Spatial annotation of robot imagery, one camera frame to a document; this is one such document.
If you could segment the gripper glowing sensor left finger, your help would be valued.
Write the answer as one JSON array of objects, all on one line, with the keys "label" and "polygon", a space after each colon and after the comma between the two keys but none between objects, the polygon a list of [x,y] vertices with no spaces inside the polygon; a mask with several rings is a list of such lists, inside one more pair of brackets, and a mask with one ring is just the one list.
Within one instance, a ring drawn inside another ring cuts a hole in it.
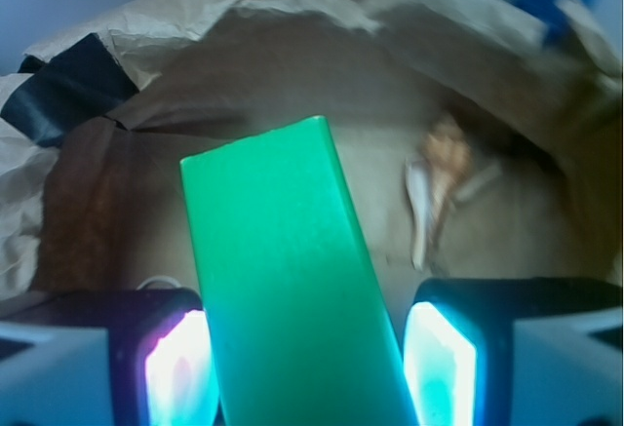
[{"label": "gripper glowing sensor left finger", "polygon": [[211,425],[217,409],[193,290],[28,291],[1,303],[4,425]]}]

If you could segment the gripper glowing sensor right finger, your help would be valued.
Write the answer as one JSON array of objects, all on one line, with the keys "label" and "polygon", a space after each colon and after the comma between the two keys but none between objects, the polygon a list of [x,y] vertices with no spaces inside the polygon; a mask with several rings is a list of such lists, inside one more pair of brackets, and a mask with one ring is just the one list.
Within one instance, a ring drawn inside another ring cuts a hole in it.
[{"label": "gripper glowing sensor right finger", "polygon": [[623,290],[589,278],[431,278],[404,334],[422,425],[619,425]]}]

